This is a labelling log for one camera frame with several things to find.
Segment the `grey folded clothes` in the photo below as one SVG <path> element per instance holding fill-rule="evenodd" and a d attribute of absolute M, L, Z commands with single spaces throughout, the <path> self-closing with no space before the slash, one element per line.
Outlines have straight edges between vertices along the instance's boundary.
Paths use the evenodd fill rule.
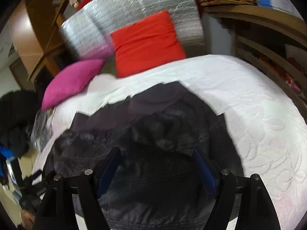
<path fill-rule="evenodd" d="M 46 144 L 53 136 L 51 122 L 54 116 L 54 109 L 39 110 L 35 116 L 32 132 L 30 135 L 31 146 L 41 153 Z"/>

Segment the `silver quilted headboard cushion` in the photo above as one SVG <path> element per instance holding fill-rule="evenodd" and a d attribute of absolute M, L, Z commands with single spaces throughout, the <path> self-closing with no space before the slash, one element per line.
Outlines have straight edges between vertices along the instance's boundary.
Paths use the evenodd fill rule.
<path fill-rule="evenodd" d="M 93 0 L 67 19 L 60 32 L 79 60 L 113 56 L 111 33 L 167 10 L 187 57 L 205 53 L 204 34 L 195 0 Z"/>

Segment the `black quilted puffer jacket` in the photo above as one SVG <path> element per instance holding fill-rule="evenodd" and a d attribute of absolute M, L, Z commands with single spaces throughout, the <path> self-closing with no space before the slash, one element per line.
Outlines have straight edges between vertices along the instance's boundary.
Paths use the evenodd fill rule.
<path fill-rule="evenodd" d="M 196 147 L 243 175 L 224 116 L 178 82 L 155 85 L 91 116 L 76 114 L 54 142 L 44 172 L 77 176 L 113 147 L 121 150 L 121 162 L 99 200 L 111 229 L 203 228 L 214 198 L 192 159 Z"/>

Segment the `wooden bedside cabinet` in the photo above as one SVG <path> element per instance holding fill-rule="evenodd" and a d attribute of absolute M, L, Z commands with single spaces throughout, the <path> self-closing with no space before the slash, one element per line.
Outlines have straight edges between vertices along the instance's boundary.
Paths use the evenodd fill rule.
<path fill-rule="evenodd" d="M 32 83 L 42 71 L 55 77 L 74 62 L 59 30 L 67 5 L 68 1 L 62 0 L 58 12 L 52 0 L 21 0 L 10 15 L 12 42 Z"/>

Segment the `dark clothes pile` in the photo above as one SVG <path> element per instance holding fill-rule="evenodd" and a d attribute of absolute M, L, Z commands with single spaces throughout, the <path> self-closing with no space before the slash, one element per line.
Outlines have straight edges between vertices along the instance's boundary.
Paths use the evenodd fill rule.
<path fill-rule="evenodd" d="M 18 158 L 29 150 L 31 131 L 40 108 L 35 91 L 11 91 L 1 97 L 1 146 Z"/>

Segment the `white textured bedspread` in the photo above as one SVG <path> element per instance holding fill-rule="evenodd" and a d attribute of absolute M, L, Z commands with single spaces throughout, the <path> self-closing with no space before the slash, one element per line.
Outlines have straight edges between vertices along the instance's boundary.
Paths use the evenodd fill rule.
<path fill-rule="evenodd" d="M 94 77 L 84 92 L 58 105 L 53 136 L 36 158 L 42 169 L 54 141 L 77 112 L 94 114 L 156 84 L 181 82 L 223 114 L 246 175 L 258 173 L 273 201 L 282 229 L 294 229 L 306 213 L 306 123 L 292 100 L 249 63 L 205 55 L 171 62 L 125 78 Z"/>

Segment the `red pillow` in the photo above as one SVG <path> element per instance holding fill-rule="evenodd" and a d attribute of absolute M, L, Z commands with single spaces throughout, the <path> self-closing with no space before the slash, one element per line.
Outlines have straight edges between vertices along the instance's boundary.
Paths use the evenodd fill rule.
<path fill-rule="evenodd" d="M 119 78 L 186 58 L 167 10 L 116 30 L 111 38 Z"/>

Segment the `wooden shelf unit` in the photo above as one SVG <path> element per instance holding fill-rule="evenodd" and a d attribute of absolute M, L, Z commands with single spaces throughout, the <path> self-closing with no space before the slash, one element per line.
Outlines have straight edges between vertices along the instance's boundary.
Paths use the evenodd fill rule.
<path fill-rule="evenodd" d="M 232 36 L 232 54 L 275 82 L 306 118 L 306 23 L 285 12 L 252 5 L 204 8 Z"/>

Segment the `pink pillow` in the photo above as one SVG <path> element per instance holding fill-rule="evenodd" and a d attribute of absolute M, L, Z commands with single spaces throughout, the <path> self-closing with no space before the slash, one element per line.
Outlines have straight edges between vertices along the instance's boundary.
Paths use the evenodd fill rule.
<path fill-rule="evenodd" d="M 100 73 L 104 64 L 104 59 L 90 59 L 67 66 L 47 86 L 42 101 L 42 110 L 53 108 L 79 94 L 93 77 Z"/>

